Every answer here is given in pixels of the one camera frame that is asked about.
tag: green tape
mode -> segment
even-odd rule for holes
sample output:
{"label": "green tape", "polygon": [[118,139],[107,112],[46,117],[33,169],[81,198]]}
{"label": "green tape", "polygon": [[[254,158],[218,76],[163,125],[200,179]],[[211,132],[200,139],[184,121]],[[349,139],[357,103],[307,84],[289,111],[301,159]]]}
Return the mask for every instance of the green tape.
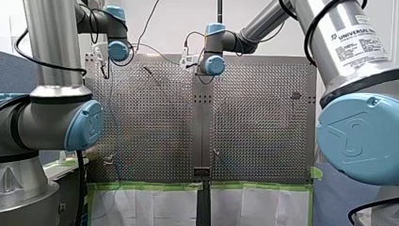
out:
{"label": "green tape", "polygon": [[316,167],[311,167],[311,178],[321,181],[323,180],[323,172]]}
{"label": "green tape", "polygon": [[88,226],[91,226],[91,210],[93,206],[94,190],[88,190]]}
{"label": "green tape", "polygon": [[265,190],[284,191],[310,191],[311,185],[286,185],[277,183],[255,183],[255,182],[212,182],[211,189],[215,190],[239,190],[243,188],[258,188]]}
{"label": "green tape", "polygon": [[160,184],[147,182],[109,182],[88,184],[89,190],[150,190],[150,191],[193,191],[200,190],[201,184],[175,183]]}
{"label": "green tape", "polygon": [[309,191],[309,210],[308,210],[308,222],[309,226],[313,225],[313,186],[311,186],[311,190]]}

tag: blue joint cap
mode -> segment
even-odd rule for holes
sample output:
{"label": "blue joint cap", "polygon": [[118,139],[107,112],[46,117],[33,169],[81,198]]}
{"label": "blue joint cap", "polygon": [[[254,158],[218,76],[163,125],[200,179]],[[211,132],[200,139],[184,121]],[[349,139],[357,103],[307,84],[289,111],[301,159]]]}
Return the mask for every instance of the blue joint cap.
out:
{"label": "blue joint cap", "polygon": [[121,62],[129,57],[129,48],[120,40],[114,40],[108,44],[108,55],[111,59]]}
{"label": "blue joint cap", "polygon": [[126,17],[123,8],[116,6],[105,6],[104,10],[110,13],[111,15],[115,16],[116,18],[126,22]]}
{"label": "blue joint cap", "polygon": [[84,151],[93,146],[100,138],[104,126],[104,110],[101,104],[91,100],[74,115],[65,136],[66,151]]}
{"label": "blue joint cap", "polygon": [[226,26],[221,23],[210,23],[206,26],[206,36],[214,35],[219,32],[223,32],[226,30]]}
{"label": "blue joint cap", "polygon": [[221,75],[226,69],[226,61],[222,56],[210,56],[204,62],[205,73],[211,76]]}
{"label": "blue joint cap", "polygon": [[399,185],[399,100],[352,93],[324,109],[316,129],[320,150],[348,177],[369,185]]}

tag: metal bracket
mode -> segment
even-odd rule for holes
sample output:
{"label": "metal bracket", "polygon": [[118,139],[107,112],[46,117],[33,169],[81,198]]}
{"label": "metal bracket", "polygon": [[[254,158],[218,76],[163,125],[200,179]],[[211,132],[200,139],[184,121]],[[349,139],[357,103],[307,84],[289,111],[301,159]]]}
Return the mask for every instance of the metal bracket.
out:
{"label": "metal bracket", "polygon": [[194,177],[209,177],[211,175],[211,168],[194,168]]}

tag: black cable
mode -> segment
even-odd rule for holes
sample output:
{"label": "black cable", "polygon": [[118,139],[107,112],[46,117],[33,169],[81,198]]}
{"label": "black cable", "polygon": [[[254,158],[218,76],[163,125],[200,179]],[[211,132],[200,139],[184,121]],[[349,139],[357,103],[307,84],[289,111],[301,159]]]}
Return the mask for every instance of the black cable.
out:
{"label": "black cable", "polygon": [[[89,8],[88,6],[86,6],[84,4],[79,4],[79,6],[81,6],[83,8],[86,8],[89,11],[88,24],[90,25],[90,29],[91,29],[90,38],[91,38],[91,42],[93,42],[94,44],[98,42],[99,35],[100,35],[100,31],[99,31],[100,22],[99,22],[98,18],[96,17],[96,15],[94,14],[94,11],[101,12],[101,13],[113,18],[117,22],[121,23],[123,25],[123,27],[126,29],[126,31],[128,30],[128,28],[127,28],[127,26],[126,26],[126,24],[125,24],[125,22],[123,20],[117,18],[116,16],[112,15],[111,13],[109,13],[109,12],[107,12],[105,10],[101,10],[99,8]],[[96,34],[96,38],[95,39],[93,38],[93,32],[95,32],[95,34]]]}
{"label": "black cable", "polygon": [[99,11],[99,12],[102,12],[103,14],[106,14],[107,16],[109,16],[109,17],[113,18],[114,20],[116,20],[117,22],[119,22],[119,23],[126,29],[126,31],[128,30],[128,27],[127,27],[126,23],[125,23],[123,20],[119,19],[118,17],[114,16],[113,14],[111,14],[111,13],[105,11],[105,10],[102,10],[102,9],[99,9],[99,8],[89,8],[88,6],[86,6],[86,5],[84,5],[84,4],[79,4],[79,6],[81,6],[81,7],[83,7],[83,8],[86,8],[86,9],[89,10],[89,11],[93,11],[93,12],[94,12],[94,11]]}
{"label": "black cable", "polygon": [[384,201],[378,201],[378,202],[372,202],[368,204],[364,204],[362,206],[356,207],[355,209],[349,211],[348,213],[348,219],[352,223],[352,225],[355,225],[355,221],[353,220],[353,216],[362,210],[377,207],[380,205],[393,205],[393,204],[398,204],[399,203],[399,198],[394,198],[394,199],[388,199]]}
{"label": "black cable", "polygon": [[[305,49],[305,55],[306,58],[311,62],[311,65],[317,67],[316,62],[314,61],[314,59],[311,56],[310,50],[309,50],[309,46],[311,45],[312,42],[312,38],[313,38],[313,34],[317,28],[317,25],[319,25],[320,21],[335,7],[337,7],[339,4],[343,3],[343,2],[347,2],[347,1],[354,1],[354,0],[333,0],[331,2],[329,2],[321,11],[319,14],[317,14],[317,16],[314,17],[313,21],[311,22],[311,25],[309,26],[308,31],[306,32],[306,36],[305,36],[305,42],[304,42],[304,49]],[[366,8],[368,1],[367,0],[363,0],[363,4],[361,5],[361,7],[363,9]]]}
{"label": "black cable", "polygon": [[26,55],[23,51],[21,51],[19,45],[20,45],[21,41],[24,39],[24,37],[27,35],[27,33],[28,33],[28,30],[26,29],[24,31],[24,33],[20,36],[20,38],[18,38],[14,44],[15,51],[17,51],[17,53],[20,54],[22,57],[24,57],[32,62],[35,62],[41,66],[48,67],[48,68],[60,69],[60,70],[65,70],[65,71],[70,71],[70,72],[78,72],[78,73],[81,73],[82,76],[84,76],[85,74],[88,73],[85,69],[82,69],[82,68],[70,68],[70,67],[59,66],[59,65],[43,62],[39,59],[35,59],[31,56]]}
{"label": "black cable", "polygon": [[205,38],[205,35],[201,34],[198,31],[191,31],[190,33],[188,33],[188,35],[185,37],[185,40],[184,40],[184,47],[187,47],[187,53],[189,53],[189,51],[190,51],[190,48],[188,47],[188,39],[190,38],[190,36],[192,36],[194,34],[203,36]]}
{"label": "black cable", "polygon": [[150,20],[151,20],[151,18],[152,18],[153,13],[155,12],[156,6],[158,6],[158,3],[159,3],[159,0],[156,0],[155,4],[153,5],[152,12],[151,12],[151,14],[150,14],[150,16],[149,16],[149,19],[147,20],[146,25],[144,26],[144,30],[143,30],[143,32],[141,33],[140,37],[138,38],[138,42],[137,42],[138,45],[137,45],[136,52],[137,52],[138,49],[139,49],[140,42],[141,42],[141,38],[143,38],[144,34],[145,34],[146,31],[147,31],[147,27],[148,27],[148,25],[149,25],[149,23],[150,23]]}
{"label": "black cable", "polygon": [[274,38],[279,34],[279,32],[281,32],[281,30],[282,30],[282,28],[284,27],[284,25],[285,25],[285,22],[283,22],[283,23],[281,24],[281,27],[280,27],[279,30],[276,32],[276,34],[272,35],[270,38],[267,38],[267,39],[265,39],[265,40],[259,41],[259,43],[267,42],[267,41],[270,41],[270,40],[274,39]]}
{"label": "black cable", "polygon": [[287,8],[287,6],[285,6],[283,0],[279,0],[279,5],[290,17],[294,18],[294,20],[298,20],[297,16],[289,8]]}
{"label": "black cable", "polygon": [[[98,42],[98,40],[99,40],[99,35],[100,35],[100,32],[99,32],[99,26],[100,26],[99,20],[97,19],[96,15],[94,15],[94,12],[93,12],[93,10],[91,8],[89,8],[88,6],[86,6],[84,4],[79,4],[79,6],[81,6],[83,8],[86,8],[89,11],[88,24],[90,25],[90,30],[91,30],[90,38],[91,38],[91,42],[93,44],[96,44]],[[92,19],[94,19],[94,22],[96,23],[96,29],[94,29]],[[93,32],[96,33],[96,39],[93,38]]]}
{"label": "black cable", "polygon": [[75,218],[75,226],[82,225],[83,209],[85,207],[85,163],[82,151],[76,151],[77,165],[79,169],[79,201]]}
{"label": "black cable", "polygon": [[193,64],[190,64],[190,65],[186,65],[185,68],[189,69],[189,68],[192,68],[192,67],[198,66],[198,65],[199,65],[198,63],[193,63]]}
{"label": "black cable", "polygon": [[[202,51],[200,52],[200,54],[199,54],[199,60],[198,60],[198,62],[197,62],[197,65],[200,67],[200,57],[202,56],[202,54],[205,52],[205,49],[202,49]],[[214,79],[215,79],[215,77],[214,76],[212,76],[212,78],[211,78],[211,81],[209,81],[209,82],[204,82],[201,78],[200,78],[200,75],[198,75],[198,78],[199,78],[199,81],[202,83],[202,85],[205,85],[205,86],[208,86],[209,84],[211,84],[213,81],[214,81]]]}
{"label": "black cable", "polygon": [[240,49],[241,49],[241,55],[237,52],[235,52],[235,54],[238,57],[242,57],[244,55],[244,44],[241,42],[241,40],[238,38],[237,34],[235,32],[232,32],[230,30],[226,30],[227,32],[231,33],[232,35],[234,35],[234,39],[235,39],[235,43],[239,43],[240,44]]}
{"label": "black cable", "polygon": [[211,80],[209,81],[209,82],[204,82],[201,78],[200,78],[200,76],[199,76],[199,81],[203,84],[203,85],[205,85],[205,86],[208,86],[209,84],[211,84],[213,81],[214,81],[214,79],[215,79],[215,77],[214,76],[212,76],[212,78],[211,78]]}
{"label": "black cable", "polygon": [[365,9],[367,7],[368,3],[369,3],[369,0],[363,0],[363,3],[361,4],[361,8]]}

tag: silver cylinder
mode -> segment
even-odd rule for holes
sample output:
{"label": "silver cylinder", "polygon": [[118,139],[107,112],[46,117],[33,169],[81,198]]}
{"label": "silver cylinder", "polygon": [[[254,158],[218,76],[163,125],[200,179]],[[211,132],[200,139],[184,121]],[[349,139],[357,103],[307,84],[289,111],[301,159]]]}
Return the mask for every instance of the silver cylinder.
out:
{"label": "silver cylinder", "polygon": [[[306,34],[331,0],[291,0]],[[326,85],[326,95],[363,78],[396,69],[357,1],[332,9],[317,25],[311,52]]]}
{"label": "silver cylinder", "polygon": [[[292,8],[289,0],[284,0],[284,2],[287,8]],[[241,35],[244,39],[259,41],[286,21],[288,17],[288,14],[279,5],[279,0],[273,0],[241,31]]]}
{"label": "silver cylinder", "polygon": [[[32,55],[41,61],[80,68],[74,1],[24,0]],[[33,97],[89,95],[80,72],[39,66],[39,83]]]}
{"label": "silver cylinder", "polygon": [[58,225],[58,189],[48,183],[38,157],[0,164],[1,225]]}

